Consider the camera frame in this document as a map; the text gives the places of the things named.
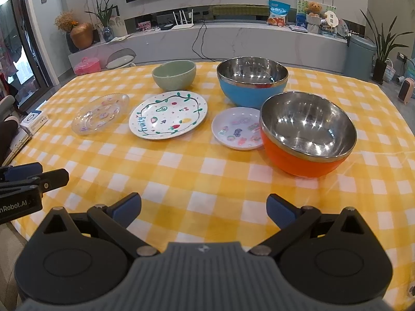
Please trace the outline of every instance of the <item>bowl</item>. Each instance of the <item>bowl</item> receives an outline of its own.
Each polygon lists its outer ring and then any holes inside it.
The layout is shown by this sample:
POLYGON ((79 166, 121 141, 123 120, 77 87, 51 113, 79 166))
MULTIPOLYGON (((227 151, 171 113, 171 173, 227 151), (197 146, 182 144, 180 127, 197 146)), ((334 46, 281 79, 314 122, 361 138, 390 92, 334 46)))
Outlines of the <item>bowl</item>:
POLYGON ((259 123, 268 157, 296 176, 330 173, 346 160, 357 141, 356 128, 341 108, 305 92, 284 92, 267 99, 259 123))
POLYGON ((171 61, 155 68, 152 75, 164 91, 186 90, 196 77, 196 64, 188 60, 171 61))
POLYGON ((237 57, 217 66, 223 93, 239 107, 260 109, 269 97, 284 91, 288 70, 258 57, 237 57))

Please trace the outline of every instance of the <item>glass vase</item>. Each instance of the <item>glass vase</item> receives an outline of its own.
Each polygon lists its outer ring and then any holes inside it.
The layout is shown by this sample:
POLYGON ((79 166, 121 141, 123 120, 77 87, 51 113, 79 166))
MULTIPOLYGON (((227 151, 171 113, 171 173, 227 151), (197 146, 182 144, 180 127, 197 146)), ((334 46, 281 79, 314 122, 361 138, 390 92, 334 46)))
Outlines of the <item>glass vase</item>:
POLYGON ((111 27, 105 27, 102 30, 102 37, 104 38, 104 41, 107 42, 107 43, 109 41, 112 41, 115 37, 112 28, 111 27))

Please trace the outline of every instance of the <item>plate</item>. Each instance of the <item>plate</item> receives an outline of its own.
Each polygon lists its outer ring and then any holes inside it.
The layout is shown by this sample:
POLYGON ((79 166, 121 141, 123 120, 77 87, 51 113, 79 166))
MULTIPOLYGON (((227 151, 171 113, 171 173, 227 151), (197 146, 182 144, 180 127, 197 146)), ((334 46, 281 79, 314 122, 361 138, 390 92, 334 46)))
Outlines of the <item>plate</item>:
POLYGON ((164 92, 147 99, 132 112, 129 128, 140 138, 169 139, 197 127, 207 110, 206 100, 194 92, 164 92))
POLYGON ((126 94, 109 94, 95 99, 72 120, 72 131, 80 136, 97 133, 117 122, 128 111, 126 94))
POLYGON ((254 150, 263 145, 259 132, 259 110, 234 107, 218 114, 212 122, 215 138, 234 150, 254 150))

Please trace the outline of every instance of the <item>green ceramic bowl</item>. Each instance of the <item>green ceramic bowl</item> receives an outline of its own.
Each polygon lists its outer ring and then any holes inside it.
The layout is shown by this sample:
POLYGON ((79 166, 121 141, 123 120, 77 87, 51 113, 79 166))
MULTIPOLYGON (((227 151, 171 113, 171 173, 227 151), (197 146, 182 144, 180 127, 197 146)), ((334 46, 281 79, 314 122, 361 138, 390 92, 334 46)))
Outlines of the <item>green ceramic bowl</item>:
POLYGON ((186 90, 196 77, 196 64, 187 60, 171 61, 155 68, 152 74, 164 91, 186 90))

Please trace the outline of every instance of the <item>bowl rim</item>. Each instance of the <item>bowl rim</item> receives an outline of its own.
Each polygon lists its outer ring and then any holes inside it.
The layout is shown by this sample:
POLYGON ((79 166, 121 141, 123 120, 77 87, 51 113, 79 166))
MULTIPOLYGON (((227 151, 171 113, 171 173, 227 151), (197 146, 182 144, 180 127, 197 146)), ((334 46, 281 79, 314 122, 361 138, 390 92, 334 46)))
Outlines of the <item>bowl rim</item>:
POLYGON ((279 86, 283 85, 284 83, 288 82, 288 77, 289 77, 289 75, 290 75, 290 73, 289 73, 288 69, 287 69, 285 66, 283 66, 281 63, 276 62, 276 61, 274 61, 274 60, 270 60, 270 59, 268 59, 268 58, 255 57, 255 56, 238 56, 238 57, 234 57, 234 58, 230 58, 230 59, 228 59, 228 60, 225 60, 225 61, 223 61, 223 62, 219 63, 219 65, 218 65, 218 66, 217 66, 217 68, 216 68, 216 73, 217 73, 217 76, 218 76, 219 80, 223 80, 224 82, 227 82, 228 84, 235 85, 235 86, 237 86, 237 87, 247 87, 247 88, 252 88, 252 89, 256 89, 255 85, 270 85, 270 87, 268 87, 267 89, 270 89, 270 88, 273 88, 273 87, 279 87, 279 86), (238 82, 238 81, 235 81, 235 80, 231 80, 230 78, 225 77, 224 75, 222 75, 222 74, 219 72, 219 67, 220 67, 222 64, 224 64, 224 63, 226 63, 226 62, 228 62, 228 61, 236 60, 236 59, 238 59, 238 58, 259 58, 259 59, 261 59, 261 60, 268 60, 268 61, 274 62, 274 63, 276 63, 277 65, 282 66, 282 67, 286 70, 287 75, 286 75, 283 79, 281 79, 281 80, 279 80, 279 81, 276 81, 276 82, 273 82, 273 83, 255 83, 255 84, 252 84, 252 83, 238 82))
POLYGON ((195 69, 196 69, 196 63, 194 63, 194 61, 191 61, 191 60, 173 60, 173 61, 169 61, 169 62, 160 64, 159 66, 155 67, 153 69, 153 71, 151 72, 151 74, 153 75, 153 78, 154 77, 156 77, 156 78, 172 78, 172 77, 183 76, 184 74, 188 74, 189 72, 191 72, 191 71, 193 71, 195 69), (158 68, 161 68, 161 67, 163 67, 163 66, 165 66, 167 64, 170 64, 172 62, 191 62, 193 64, 193 67, 191 69, 189 69, 188 71, 186 71, 186 72, 183 72, 181 74, 175 74, 174 76, 157 76, 157 75, 154 74, 154 71, 155 70, 157 70, 158 68))
POLYGON ((308 160, 308 161, 313 161, 313 162, 333 162, 333 161, 338 161, 338 160, 347 158, 350 155, 350 153, 353 151, 353 149, 354 149, 354 147, 356 146, 356 143, 357 143, 357 130, 356 130, 356 127, 355 127, 353 121, 350 119, 349 115, 345 111, 343 111, 338 105, 336 105, 335 103, 333 103, 329 99, 324 98, 324 97, 321 97, 321 96, 318 96, 317 94, 312 94, 310 92, 286 91, 286 92, 280 92, 278 94, 275 94, 275 95, 269 97, 264 102, 264 104, 262 104, 261 112, 260 112, 260 115, 259 115, 259 123, 260 123, 260 127, 261 127, 262 131, 264 132, 264 134, 266 135, 266 137, 268 139, 270 139, 275 145, 277 145, 277 147, 281 148, 282 150, 286 151, 287 153, 289 153, 289 154, 291 154, 291 155, 293 155, 295 157, 298 157, 298 158, 301 158, 301 159, 305 159, 305 160, 308 160), (339 154, 339 155, 336 155, 336 156, 328 156, 328 155, 321 155, 321 156, 320 155, 317 155, 316 156, 316 155, 309 154, 309 153, 306 153, 306 152, 300 152, 300 151, 296 150, 295 148, 292 148, 292 147, 286 145, 285 143, 279 141, 269 131, 269 129, 265 126, 264 121, 262 120, 262 110, 263 110, 263 107, 264 107, 265 103, 267 101, 269 101, 271 98, 276 97, 276 96, 281 95, 281 94, 294 94, 294 93, 296 93, 296 94, 308 94, 308 95, 311 95, 311 96, 314 96, 314 97, 318 97, 320 99, 323 99, 325 101, 328 101, 330 104, 334 105, 337 109, 339 109, 350 120, 350 122, 351 122, 351 124, 352 124, 352 126, 354 128, 354 137, 355 138, 354 138, 354 142, 353 142, 352 147, 350 147, 350 149, 348 149, 346 152, 343 152, 342 154, 339 154))

